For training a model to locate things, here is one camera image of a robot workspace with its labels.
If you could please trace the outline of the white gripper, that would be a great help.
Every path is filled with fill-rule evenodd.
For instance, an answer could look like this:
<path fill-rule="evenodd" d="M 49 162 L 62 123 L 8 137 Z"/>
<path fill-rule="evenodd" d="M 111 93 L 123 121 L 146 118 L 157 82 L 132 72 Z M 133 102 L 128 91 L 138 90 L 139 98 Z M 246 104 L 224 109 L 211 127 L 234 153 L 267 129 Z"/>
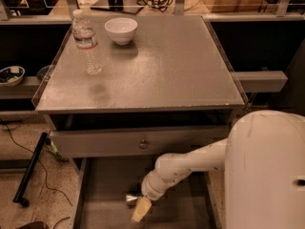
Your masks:
<path fill-rule="evenodd" d="M 132 221 L 139 222 L 144 218 L 152 207 L 152 202 L 159 200 L 166 192 L 166 186 L 159 177 L 146 176 L 141 185 L 142 195 L 135 205 L 132 213 Z"/>

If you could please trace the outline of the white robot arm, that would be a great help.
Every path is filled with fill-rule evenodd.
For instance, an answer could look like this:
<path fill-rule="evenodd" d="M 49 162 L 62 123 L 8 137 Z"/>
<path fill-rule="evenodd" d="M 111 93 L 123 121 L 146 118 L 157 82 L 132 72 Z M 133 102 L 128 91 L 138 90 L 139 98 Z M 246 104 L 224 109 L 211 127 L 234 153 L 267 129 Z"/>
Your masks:
<path fill-rule="evenodd" d="M 193 172 L 222 170 L 225 229 L 305 229 L 305 117 L 244 115 L 227 138 L 185 154 L 164 154 L 143 179 L 132 221 Z"/>

